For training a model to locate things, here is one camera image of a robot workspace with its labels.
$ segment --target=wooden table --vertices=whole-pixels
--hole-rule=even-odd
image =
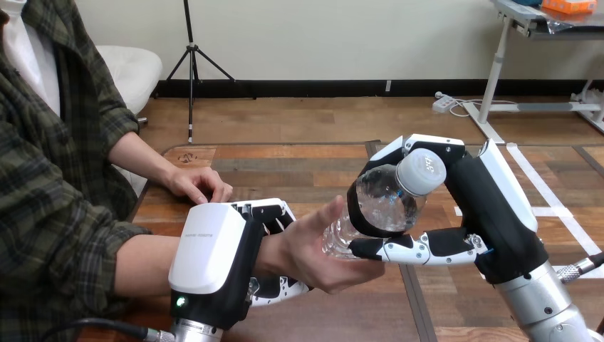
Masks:
[[[279,197],[297,217],[344,194],[383,145],[186,145],[165,157],[179,167],[212,166],[234,186],[233,200]],[[468,150],[476,152],[478,146]],[[514,159],[500,147],[529,202],[546,207]],[[604,147],[520,147],[520,151],[591,239],[604,249]],[[155,186],[146,188],[133,222],[157,234],[179,236],[190,203]],[[453,227],[461,219],[443,187],[434,191],[417,226],[421,232]],[[538,235],[552,264],[570,264],[587,254],[557,217],[538,217]],[[588,327],[604,316],[604,279],[579,279],[569,291]],[[167,330],[168,298],[136,301],[123,320]],[[127,341],[121,335],[86,329],[79,339]],[[525,342],[503,300],[476,267],[388,265],[383,278],[335,296],[312,291],[290,301],[251,309],[224,341],[421,341]]]
[[[211,166],[234,187],[232,200],[278,197],[296,217],[344,195],[365,165],[371,144],[185,145],[165,157],[178,167]],[[156,234],[180,236],[191,204],[148,185],[132,221]],[[124,321],[169,330],[168,298],[137,300]],[[338,295],[319,290],[273,306],[250,309],[223,341],[409,341],[420,340],[399,267]],[[109,331],[85,329],[80,342],[129,341]]]

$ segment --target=desk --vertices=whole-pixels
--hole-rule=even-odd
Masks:
[[[532,40],[604,40],[604,27],[591,30],[559,31],[550,34],[547,28],[544,14],[538,9],[523,6],[512,0],[491,0],[497,11],[499,18],[504,22],[503,32],[499,40],[499,46],[495,53],[489,80],[486,84],[486,90],[482,100],[480,110],[473,103],[464,103],[463,106],[468,112],[470,118],[477,124],[487,138],[491,138],[495,143],[502,144],[504,140],[497,134],[495,129],[487,122],[490,112],[579,112],[591,125],[604,133],[604,97],[601,104],[584,104],[579,102],[569,103],[519,103],[516,105],[492,105],[493,95],[503,66],[506,53],[508,33],[514,29],[526,38]]]
[[[383,145],[187,145],[165,157],[179,167],[212,166],[234,186],[233,200],[279,197],[297,217],[344,193],[367,160]],[[476,153],[479,146],[469,146]],[[531,206],[547,207],[512,156],[501,151]],[[520,147],[586,233],[604,249],[604,146]],[[190,204],[166,190],[147,186],[133,222],[157,234],[179,236]],[[411,234],[461,223],[444,186],[429,197]],[[538,235],[554,265],[587,256],[559,217],[538,217]],[[569,291],[596,329],[604,315],[604,279],[579,279]],[[168,298],[136,301],[122,320],[167,330]],[[123,342],[113,332],[85,329],[78,342]],[[388,265],[384,277],[335,296],[313,290],[273,306],[253,308],[223,341],[409,341],[526,342],[504,301],[474,265],[451,267]]]
[[[186,145],[165,157],[178,167],[212,166],[234,187],[232,200],[279,197],[296,217],[344,195],[368,155],[364,143],[348,145]],[[180,236],[190,203],[146,186],[132,221],[156,234]],[[169,330],[168,298],[137,300],[122,320]],[[273,306],[253,308],[225,333],[226,342],[420,341],[400,270],[330,296],[313,290]],[[109,331],[85,329],[79,342],[129,341]]]

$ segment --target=human hand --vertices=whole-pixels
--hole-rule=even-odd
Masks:
[[[208,203],[206,195],[211,196],[210,202],[226,202],[233,193],[233,187],[223,182],[218,172],[210,167],[176,168],[168,177],[166,187],[174,195],[186,195],[196,204]]]
[[[381,261],[339,259],[323,252],[323,232],[340,217],[343,203],[343,198],[337,196],[318,211],[290,224],[284,232],[272,236],[278,239],[267,241],[267,257],[277,256],[280,260],[276,267],[278,271],[329,294],[336,294],[385,273],[385,264]],[[278,250],[271,253],[271,244],[272,248]]]

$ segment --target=bottle cap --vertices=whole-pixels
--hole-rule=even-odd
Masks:
[[[436,153],[417,148],[397,165],[397,178],[411,195],[425,196],[444,182],[447,170]]]

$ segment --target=plastic water bottle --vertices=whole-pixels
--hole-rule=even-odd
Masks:
[[[360,211],[373,226],[388,232],[411,229],[426,204],[426,196],[447,177],[444,163],[436,153],[417,148],[398,165],[368,170],[356,180]],[[323,252],[355,259],[348,249],[351,241],[367,237],[350,223],[348,206],[340,218],[323,233]]]

